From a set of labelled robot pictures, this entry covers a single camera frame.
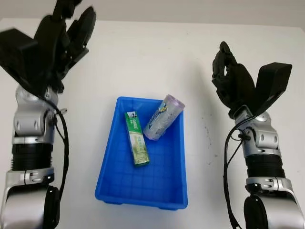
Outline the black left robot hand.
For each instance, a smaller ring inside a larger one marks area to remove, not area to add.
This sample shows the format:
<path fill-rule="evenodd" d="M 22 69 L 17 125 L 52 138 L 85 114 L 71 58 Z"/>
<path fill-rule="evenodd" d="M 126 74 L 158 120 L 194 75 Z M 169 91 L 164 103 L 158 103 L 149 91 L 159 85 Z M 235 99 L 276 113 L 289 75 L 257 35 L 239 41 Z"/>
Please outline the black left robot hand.
<path fill-rule="evenodd" d="M 63 93 L 62 80 L 68 71 L 89 52 L 87 44 L 96 22 L 93 6 L 69 28 L 66 25 L 66 19 L 72 18 L 80 3 L 80 0 L 58 0 L 53 13 L 42 19 L 34 36 L 48 60 L 47 86 L 58 94 Z"/>

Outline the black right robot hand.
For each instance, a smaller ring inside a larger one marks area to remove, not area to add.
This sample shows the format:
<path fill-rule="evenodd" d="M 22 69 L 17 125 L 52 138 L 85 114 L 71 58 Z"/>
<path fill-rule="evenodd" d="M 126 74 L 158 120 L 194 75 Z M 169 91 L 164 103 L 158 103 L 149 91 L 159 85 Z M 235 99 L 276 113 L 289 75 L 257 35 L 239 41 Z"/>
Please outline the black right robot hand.
<path fill-rule="evenodd" d="M 221 42 L 213 60 L 212 83 L 221 102 L 229 108 L 229 117 L 251 101 L 255 85 L 248 70 L 238 63 L 226 42 Z"/>

